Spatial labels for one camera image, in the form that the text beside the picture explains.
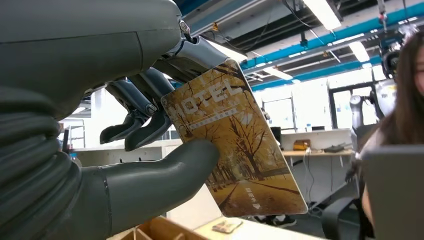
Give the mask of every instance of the robotic hand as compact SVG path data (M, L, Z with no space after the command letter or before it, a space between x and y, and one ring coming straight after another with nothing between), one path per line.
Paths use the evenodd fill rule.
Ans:
M132 150L170 124L159 100L173 88L159 71L185 83L224 62L190 37L171 0L2 1L0 22L1 239L104 240L200 189L219 158L206 140L98 167L57 152L57 120L84 95L107 86L126 107L127 121L102 140L125 138Z

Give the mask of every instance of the table surface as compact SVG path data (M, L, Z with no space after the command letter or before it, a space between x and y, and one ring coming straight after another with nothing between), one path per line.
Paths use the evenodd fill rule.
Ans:
M281 240L323 240L323 238L306 235L303 233L290 231L287 229L282 229L278 227L273 227L265 224L260 224L257 222L242 220L238 228L236 228L232 233L225 234L212 230L212 226L218 224L225 220L226 218L220 217L217 218L194 231L197 234L200 234L211 240L246 240L246 239L281 239Z
M282 151L285 157L303 157L306 151ZM352 149L345 149L340 152L314 152L310 153L310 156L350 156L354 151Z

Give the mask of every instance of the screw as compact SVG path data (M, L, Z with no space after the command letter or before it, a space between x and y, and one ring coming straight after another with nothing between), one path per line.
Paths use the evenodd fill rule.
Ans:
M153 115L156 110L158 110L153 104L149 103L146 107L145 110L147 112L147 114L149 115Z

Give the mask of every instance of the ceiling light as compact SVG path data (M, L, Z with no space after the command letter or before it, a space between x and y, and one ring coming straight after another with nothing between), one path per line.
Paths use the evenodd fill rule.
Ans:
M269 74L272 74L276 77L284 79L284 80L292 80L293 79L293 77L291 75L288 75L287 73L279 71L279 70L277 70L273 67L267 67L267 68L264 69L264 71L269 73Z
M222 45L219 45L219 44L217 44L217 43L215 43L213 41L207 41L207 42L210 43L216 49L218 49L218 51L220 51L221 53L227 55L228 57L236 60L239 63L242 62L242 61L244 61L244 60L246 60L246 59L248 59L247 56L245 56L245 55L243 55L241 53L238 53L238 52L236 52L234 50L231 50L231 49L229 49L227 47L224 47Z
M78 114L78 113L84 111L85 109L86 109L85 107L79 106L75 111L73 111L72 114Z
M341 43L344 43L346 41L357 39L357 38L360 38L360 37L363 37L363 36L365 36L365 34L361 33L361 34L358 34L358 35L355 35L355 36L346 37L346 38L343 38L343 39L340 39L340 40L337 40L337 41L333 41L332 45L341 44Z
M295 53L295 54L289 55L288 57L289 57L289 58L293 58L293 57L299 56L299 55L301 55L301 54L302 54L302 53L298 52L298 53Z
M327 30L333 30L342 25L326 0L303 0L303 2Z
M370 60L370 56L368 56L367 50L365 50L364 45L360 41L355 41L349 44L350 49L352 50L355 57L359 62L367 62Z

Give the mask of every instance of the computer monitor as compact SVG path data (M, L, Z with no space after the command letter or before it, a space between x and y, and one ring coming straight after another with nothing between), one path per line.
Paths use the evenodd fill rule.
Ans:
M376 239L424 239L424 145L376 148L363 170Z

